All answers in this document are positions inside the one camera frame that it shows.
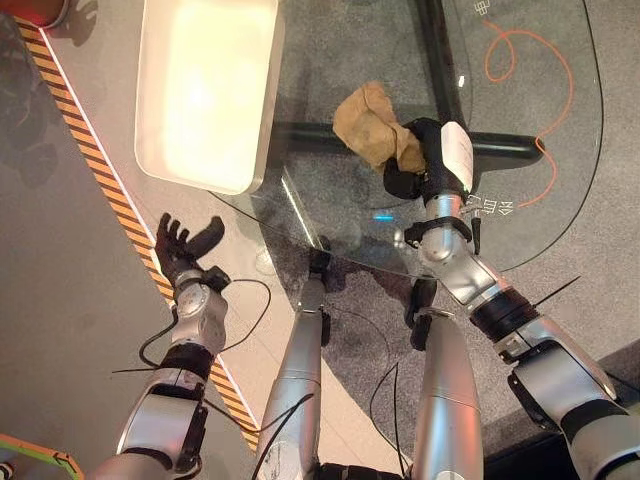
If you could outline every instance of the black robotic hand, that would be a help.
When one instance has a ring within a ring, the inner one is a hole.
[[[176,288],[176,280],[182,272],[197,270],[202,272],[200,283],[220,292],[231,282],[229,277],[217,266],[205,271],[198,264],[198,259],[222,240],[224,236],[222,219],[218,216],[213,217],[207,227],[188,241],[189,230],[184,228],[178,233],[179,229],[179,220],[171,221],[171,215],[168,213],[162,215],[156,233],[155,246],[162,274]]]

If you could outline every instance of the yellow and black striped tape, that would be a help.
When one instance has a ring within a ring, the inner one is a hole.
[[[40,30],[29,23],[16,18],[16,23],[22,34],[25,45],[33,57],[33,61],[40,70],[60,113],[64,118],[71,135],[76,140],[80,152],[84,156],[87,166],[102,189],[109,205],[116,214],[116,218],[133,247],[140,256],[142,263],[155,282],[160,294],[167,303],[173,302],[173,289],[169,282],[158,272],[151,257],[153,244],[147,231],[142,226],[129,199],[124,194],[118,177],[114,174],[110,164],[105,160],[101,146],[91,133],[82,111],[76,105],[69,87],[60,74],[47,43],[44,41]],[[242,425],[250,429],[256,429],[257,425],[248,412],[247,406],[238,394],[237,387],[231,381],[220,357],[216,361],[209,376],[222,399],[229,409],[229,413]],[[255,452],[258,445],[258,436],[254,433],[242,431],[249,448]]]

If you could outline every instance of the silver robot leg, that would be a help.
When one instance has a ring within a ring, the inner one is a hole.
[[[322,339],[322,302],[325,288],[312,274],[303,289],[289,343],[280,371],[271,389],[263,425],[274,421],[296,405],[304,402],[287,421],[269,447],[258,478],[299,480],[312,478],[318,466],[320,435],[320,349]],[[260,434],[257,458],[260,458],[281,422]]]
[[[433,315],[418,410],[413,480],[483,477],[478,394],[462,333]]]

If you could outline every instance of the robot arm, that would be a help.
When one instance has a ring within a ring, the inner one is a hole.
[[[165,214],[156,253],[174,287],[178,322],[171,346],[138,399],[122,432],[117,454],[90,478],[162,479],[198,468],[205,434],[205,386],[216,355],[224,347],[227,302],[220,292],[230,280],[217,267],[204,271],[197,259],[224,234],[219,217],[186,242],[180,223]]]
[[[503,361],[515,365],[511,389],[536,423],[564,434],[580,478],[617,478],[631,471],[640,478],[640,417],[615,403],[607,375],[569,335],[469,249],[470,232],[461,219],[465,189],[444,167],[440,127],[418,120],[412,130],[436,178],[420,191],[426,222],[408,229],[405,240]]]

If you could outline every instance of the crumpled paper bag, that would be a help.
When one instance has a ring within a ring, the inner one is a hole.
[[[366,83],[340,104],[333,117],[333,131],[379,173],[391,157],[398,160],[401,171],[426,170],[420,142],[398,124],[380,82]]]

